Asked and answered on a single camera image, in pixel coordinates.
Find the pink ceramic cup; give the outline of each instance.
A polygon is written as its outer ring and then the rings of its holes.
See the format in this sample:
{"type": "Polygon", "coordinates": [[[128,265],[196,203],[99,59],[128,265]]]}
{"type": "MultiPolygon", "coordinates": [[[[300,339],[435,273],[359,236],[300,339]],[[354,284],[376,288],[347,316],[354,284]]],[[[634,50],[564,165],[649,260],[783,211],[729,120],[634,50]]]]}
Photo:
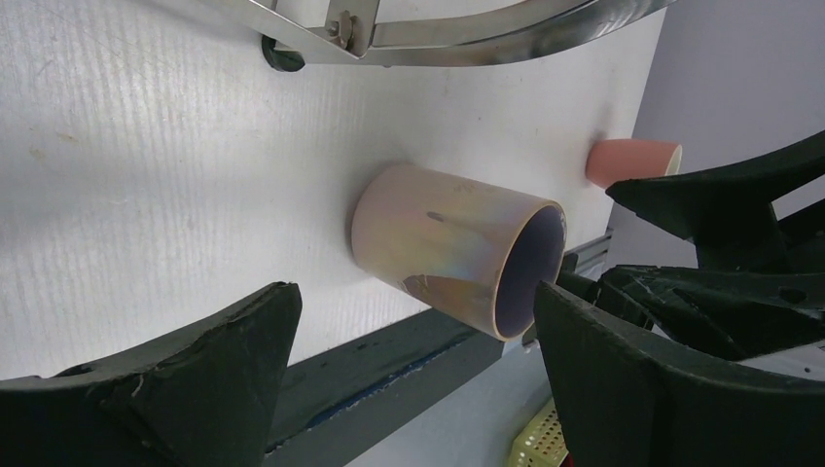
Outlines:
{"type": "Polygon", "coordinates": [[[565,233],[551,200],[396,165],[358,201],[352,253],[387,284],[508,341],[533,323],[539,282],[556,281],[565,233]]]}
{"type": "Polygon", "coordinates": [[[607,190],[616,182],[679,173],[682,146],[644,139],[609,139],[591,148],[585,175],[607,190]]]}

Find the metal arm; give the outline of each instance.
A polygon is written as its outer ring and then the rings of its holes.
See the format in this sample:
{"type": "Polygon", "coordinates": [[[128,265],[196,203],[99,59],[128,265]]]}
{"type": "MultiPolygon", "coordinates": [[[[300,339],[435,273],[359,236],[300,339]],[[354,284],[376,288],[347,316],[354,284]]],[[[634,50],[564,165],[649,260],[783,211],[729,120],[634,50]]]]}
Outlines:
{"type": "Polygon", "coordinates": [[[467,17],[378,24],[380,0],[331,0],[325,25],[313,28],[253,0],[201,1],[276,39],[273,54],[305,63],[480,66],[574,48],[675,0],[523,0],[467,17]]]}

